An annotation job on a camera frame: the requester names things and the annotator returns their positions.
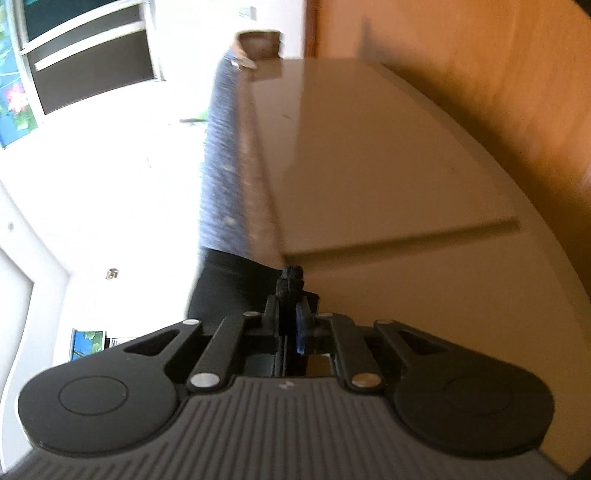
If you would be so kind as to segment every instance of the gray ribbed panel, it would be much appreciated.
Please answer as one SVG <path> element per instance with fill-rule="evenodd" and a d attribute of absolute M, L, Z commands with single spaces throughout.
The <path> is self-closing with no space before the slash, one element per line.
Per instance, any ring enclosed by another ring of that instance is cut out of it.
<path fill-rule="evenodd" d="M 6 479 L 27 480 L 564 480 L 534 450 L 464 460 L 406 433 L 382 397 L 345 391 L 334 378 L 239 378 L 192 397 L 159 438 L 100 459 L 36 449 Z"/>

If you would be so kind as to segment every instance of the wood grain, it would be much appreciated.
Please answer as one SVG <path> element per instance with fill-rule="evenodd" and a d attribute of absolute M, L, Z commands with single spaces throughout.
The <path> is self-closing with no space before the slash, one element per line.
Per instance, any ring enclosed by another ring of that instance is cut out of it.
<path fill-rule="evenodd" d="M 319 56 L 388 66 L 514 178 L 591 294 L 591 19 L 571 0 L 322 0 Z"/>

